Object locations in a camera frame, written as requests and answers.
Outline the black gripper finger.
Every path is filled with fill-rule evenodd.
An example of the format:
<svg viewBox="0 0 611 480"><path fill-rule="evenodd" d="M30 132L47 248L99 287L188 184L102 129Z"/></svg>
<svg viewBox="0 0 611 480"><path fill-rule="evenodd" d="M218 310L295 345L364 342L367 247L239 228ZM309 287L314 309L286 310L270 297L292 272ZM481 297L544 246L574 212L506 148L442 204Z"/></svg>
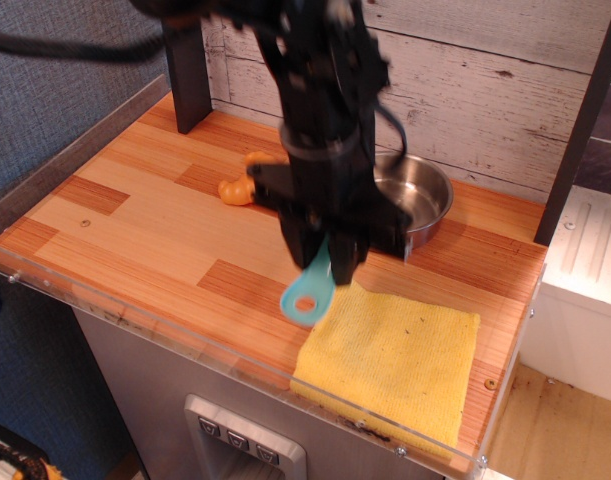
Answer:
<svg viewBox="0 0 611 480"><path fill-rule="evenodd" d="M357 267L364 263L370 248L367 228L333 230L329 234L331 270L337 285L352 282Z"/></svg>
<svg viewBox="0 0 611 480"><path fill-rule="evenodd" d="M281 207L281 232L293 262L307 268L316 257L327 232L327 218L309 208Z"/></svg>

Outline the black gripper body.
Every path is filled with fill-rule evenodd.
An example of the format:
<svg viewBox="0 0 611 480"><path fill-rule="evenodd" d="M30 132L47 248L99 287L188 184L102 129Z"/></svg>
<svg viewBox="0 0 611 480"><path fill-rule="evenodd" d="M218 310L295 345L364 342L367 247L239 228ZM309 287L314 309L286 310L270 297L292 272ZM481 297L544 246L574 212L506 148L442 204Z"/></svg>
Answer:
<svg viewBox="0 0 611 480"><path fill-rule="evenodd" d="M327 232L367 228L370 248L405 259L406 227L411 218L391 203L374 180L375 129L358 127L325 146L301 142L280 129L286 163L247 168L254 179L254 201L278 212L281 207L309 208L327 218Z"/></svg>

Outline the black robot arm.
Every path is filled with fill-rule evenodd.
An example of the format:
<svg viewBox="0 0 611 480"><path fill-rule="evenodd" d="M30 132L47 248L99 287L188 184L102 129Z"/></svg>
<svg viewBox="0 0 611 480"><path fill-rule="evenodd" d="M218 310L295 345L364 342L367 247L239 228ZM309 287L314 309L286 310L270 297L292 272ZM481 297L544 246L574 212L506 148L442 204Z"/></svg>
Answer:
<svg viewBox="0 0 611 480"><path fill-rule="evenodd" d="M358 1L139 1L136 8L186 29L215 14L253 31L274 79L284 163L254 164L254 201L274 209L294 263L326 247L346 285L371 248L404 257L410 217L374 180L375 118L388 63Z"/></svg>

